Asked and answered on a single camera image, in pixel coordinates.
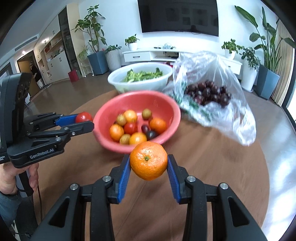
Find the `grey sleeved left forearm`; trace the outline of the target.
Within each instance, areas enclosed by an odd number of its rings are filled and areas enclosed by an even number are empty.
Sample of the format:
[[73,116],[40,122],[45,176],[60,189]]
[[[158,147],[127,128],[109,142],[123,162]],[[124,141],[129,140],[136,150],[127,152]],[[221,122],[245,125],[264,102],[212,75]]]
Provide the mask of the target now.
[[13,195],[1,193],[1,217],[7,227],[10,227],[13,224],[21,202],[22,198],[19,192]]

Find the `person's left hand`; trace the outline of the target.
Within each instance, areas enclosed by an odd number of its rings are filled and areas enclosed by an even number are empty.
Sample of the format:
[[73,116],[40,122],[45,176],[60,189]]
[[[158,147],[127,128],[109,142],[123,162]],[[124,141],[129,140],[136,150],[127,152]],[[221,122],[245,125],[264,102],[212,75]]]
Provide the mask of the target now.
[[17,193],[16,176],[25,171],[29,171],[29,184],[30,187],[36,191],[39,185],[38,174],[39,163],[32,164],[22,169],[17,169],[11,162],[1,164],[0,166],[0,191],[4,195],[15,195]]

